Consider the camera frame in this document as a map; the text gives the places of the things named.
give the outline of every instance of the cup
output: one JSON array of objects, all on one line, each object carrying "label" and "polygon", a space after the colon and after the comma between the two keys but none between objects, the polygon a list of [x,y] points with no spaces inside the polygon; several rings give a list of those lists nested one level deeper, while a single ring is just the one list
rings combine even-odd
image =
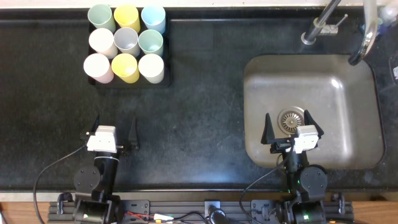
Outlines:
[{"label": "cup", "polygon": [[137,60],[131,54],[119,54],[112,61],[112,71],[126,83],[134,83],[139,78]]},{"label": "cup", "polygon": [[105,28],[114,32],[116,25],[112,16],[112,10],[109,6],[98,4],[91,7],[87,13],[88,20],[98,29]]},{"label": "cup", "polygon": [[133,5],[125,4],[117,7],[114,10],[114,19],[118,22],[120,27],[133,28],[137,33],[139,33],[141,29],[138,10]]},{"label": "cup", "polygon": [[100,83],[109,83],[114,77],[109,60],[102,54],[89,55],[83,64],[83,69],[87,75]]},{"label": "cup", "polygon": [[129,27],[120,28],[113,37],[114,44],[122,53],[131,54],[137,57],[140,53],[138,46],[138,34]]},{"label": "cup", "polygon": [[166,31],[166,12],[161,6],[147,6],[141,12],[142,21],[148,29],[163,34]]},{"label": "cup", "polygon": [[145,54],[163,56],[163,37],[156,30],[145,30],[138,38],[139,47]]},{"label": "cup", "polygon": [[88,43],[92,49],[105,55],[108,59],[112,59],[118,54],[118,48],[113,43],[113,34],[108,29],[94,30],[88,38]]},{"label": "cup", "polygon": [[163,59],[156,54],[147,54],[140,59],[138,70],[150,83],[160,83],[164,77]]}]

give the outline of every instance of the drain strainer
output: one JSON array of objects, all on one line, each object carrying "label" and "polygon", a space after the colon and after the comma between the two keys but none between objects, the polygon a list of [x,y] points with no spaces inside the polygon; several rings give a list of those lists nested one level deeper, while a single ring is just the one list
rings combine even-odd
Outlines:
[{"label": "drain strainer", "polygon": [[282,110],[278,116],[278,124],[285,134],[294,134],[298,126],[304,125],[304,110],[291,106]]}]

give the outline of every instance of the white cup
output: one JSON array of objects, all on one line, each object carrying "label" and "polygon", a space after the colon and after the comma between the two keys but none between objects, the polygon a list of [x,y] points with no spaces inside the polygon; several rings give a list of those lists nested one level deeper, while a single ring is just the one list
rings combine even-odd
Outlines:
[{"label": "white cup", "polygon": [[139,47],[145,54],[163,56],[163,37],[156,30],[145,30],[138,37]]},{"label": "white cup", "polygon": [[96,52],[112,59],[118,54],[118,48],[113,43],[113,34],[110,30],[99,28],[94,30],[88,38],[88,43]]},{"label": "white cup", "polygon": [[166,12],[161,6],[147,6],[141,12],[141,18],[148,29],[163,34],[166,30]]},{"label": "white cup", "polygon": [[83,64],[83,68],[87,75],[100,83],[109,83],[114,77],[109,60],[102,54],[89,55]]},{"label": "white cup", "polygon": [[147,54],[138,62],[138,70],[150,83],[160,83],[164,77],[163,59],[156,54]]},{"label": "white cup", "polygon": [[88,20],[98,29],[105,28],[114,32],[116,25],[112,16],[112,10],[105,4],[91,7],[87,13]]},{"label": "white cup", "polygon": [[114,44],[122,53],[137,57],[140,53],[137,32],[129,27],[120,28],[114,33]]}]

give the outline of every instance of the black countertop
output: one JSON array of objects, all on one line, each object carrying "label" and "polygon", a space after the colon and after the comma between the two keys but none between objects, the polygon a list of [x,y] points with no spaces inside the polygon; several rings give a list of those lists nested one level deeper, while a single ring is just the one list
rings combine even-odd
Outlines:
[{"label": "black countertop", "polygon": [[[88,84],[85,10],[1,11],[0,190],[31,190],[46,165],[81,145],[79,133],[97,114],[119,136],[133,114],[139,121],[141,150],[121,158],[115,191],[243,189],[268,171],[244,148],[245,65],[263,54],[354,52],[363,38],[362,9],[337,10],[331,22],[347,11],[337,36],[306,46],[300,35],[319,9],[169,9],[173,81],[149,90]],[[398,57],[397,38],[398,29],[390,30],[366,58],[376,79],[385,156],[374,169],[329,170],[330,190],[398,188],[398,87],[389,65]],[[74,173],[93,158],[79,152],[59,163],[39,189],[73,190]],[[258,188],[286,190],[284,179],[273,173]]]}]

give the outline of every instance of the sink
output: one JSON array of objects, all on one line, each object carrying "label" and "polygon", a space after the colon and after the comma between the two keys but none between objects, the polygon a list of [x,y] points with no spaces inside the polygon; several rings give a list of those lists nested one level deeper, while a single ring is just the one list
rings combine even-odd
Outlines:
[{"label": "sink", "polygon": [[324,130],[311,164],[328,169],[368,169],[384,155],[384,141],[373,73],[348,55],[263,55],[244,70],[244,129],[249,157],[275,167],[278,154],[260,143],[266,113],[276,138],[303,124],[308,110]]}]

